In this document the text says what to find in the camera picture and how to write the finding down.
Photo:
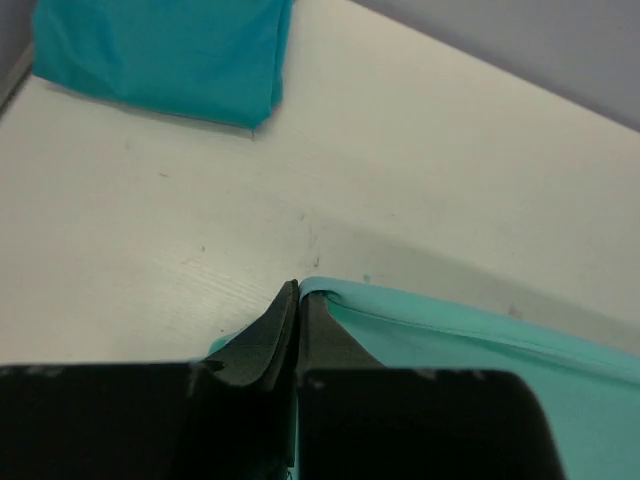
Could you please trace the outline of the mint green t-shirt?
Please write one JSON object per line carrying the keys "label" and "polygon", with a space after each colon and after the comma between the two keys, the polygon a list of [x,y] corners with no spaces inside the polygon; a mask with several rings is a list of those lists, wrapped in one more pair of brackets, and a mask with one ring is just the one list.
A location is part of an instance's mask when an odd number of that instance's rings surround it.
{"label": "mint green t-shirt", "polygon": [[382,366],[341,479],[635,479],[636,356],[507,316],[315,277],[299,285]]}

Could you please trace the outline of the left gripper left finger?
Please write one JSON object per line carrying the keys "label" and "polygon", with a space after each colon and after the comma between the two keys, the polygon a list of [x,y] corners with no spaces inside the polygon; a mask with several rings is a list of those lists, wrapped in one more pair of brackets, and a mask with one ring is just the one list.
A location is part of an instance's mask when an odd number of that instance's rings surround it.
{"label": "left gripper left finger", "polygon": [[286,479],[294,463],[299,285],[193,366],[189,472],[197,479]]}

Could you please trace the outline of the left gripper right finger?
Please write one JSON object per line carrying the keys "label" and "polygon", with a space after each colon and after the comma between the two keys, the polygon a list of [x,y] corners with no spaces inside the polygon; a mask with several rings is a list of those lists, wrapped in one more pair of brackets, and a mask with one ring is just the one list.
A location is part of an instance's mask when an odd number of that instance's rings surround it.
{"label": "left gripper right finger", "polygon": [[349,382],[377,361],[331,315],[327,299],[308,294],[300,307],[297,361],[297,477],[341,479],[362,419]]}

